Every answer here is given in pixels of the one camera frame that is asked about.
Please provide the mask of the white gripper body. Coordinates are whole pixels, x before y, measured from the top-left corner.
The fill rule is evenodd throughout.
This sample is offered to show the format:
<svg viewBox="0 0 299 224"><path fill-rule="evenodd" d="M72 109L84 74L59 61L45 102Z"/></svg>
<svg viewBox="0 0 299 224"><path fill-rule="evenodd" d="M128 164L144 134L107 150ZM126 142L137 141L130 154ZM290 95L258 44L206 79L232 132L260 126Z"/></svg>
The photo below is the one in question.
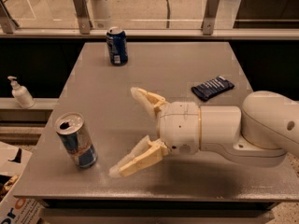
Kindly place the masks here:
<svg viewBox="0 0 299 224"><path fill-rule="evenodd" d="M157 119L160 139L172 155L193 155L199 149L199 107L193 102L164 105Z"/></svg>

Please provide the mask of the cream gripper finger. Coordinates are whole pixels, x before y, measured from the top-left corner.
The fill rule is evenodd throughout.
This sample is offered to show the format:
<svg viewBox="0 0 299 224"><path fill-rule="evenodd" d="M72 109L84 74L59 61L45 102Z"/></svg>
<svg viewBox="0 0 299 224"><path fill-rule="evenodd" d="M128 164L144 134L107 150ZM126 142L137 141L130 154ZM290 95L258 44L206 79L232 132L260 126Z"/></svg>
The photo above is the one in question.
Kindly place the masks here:
<svg viewBox="0 0 299 224"><path fill-rule="evenodd" d="M138 87L132 87L130 92L133 98L145 108L149 116L153 119L156 119L162 108L168 105L165 98L157 93L146 91Z"/></svg>
<svg viewBox="0 0 299 224"><path fill-rule="evenodd" d="M147 135L129 154L109 169L109 176L119 178L132 175L160 162L168 154L168 147L161 139L151 141Z"/></svg>

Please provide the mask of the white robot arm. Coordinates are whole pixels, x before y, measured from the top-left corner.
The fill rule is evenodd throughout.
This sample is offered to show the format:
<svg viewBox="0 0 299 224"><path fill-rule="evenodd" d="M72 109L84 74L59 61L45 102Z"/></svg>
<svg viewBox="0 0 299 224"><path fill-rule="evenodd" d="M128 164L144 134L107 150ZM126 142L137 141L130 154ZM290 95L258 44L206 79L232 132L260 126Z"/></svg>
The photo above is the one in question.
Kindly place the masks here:
<svg viewBox="0 0 299 224"><path fill-rule="evenodd" d="M241 107L168 103L156 93L131 88L132 96L156 120L158 139L141 139L109 170L132 175L167 155L215 152L240 164L272 167L288 153L299 157L299 103L271 91L249 94Z"/></svg>

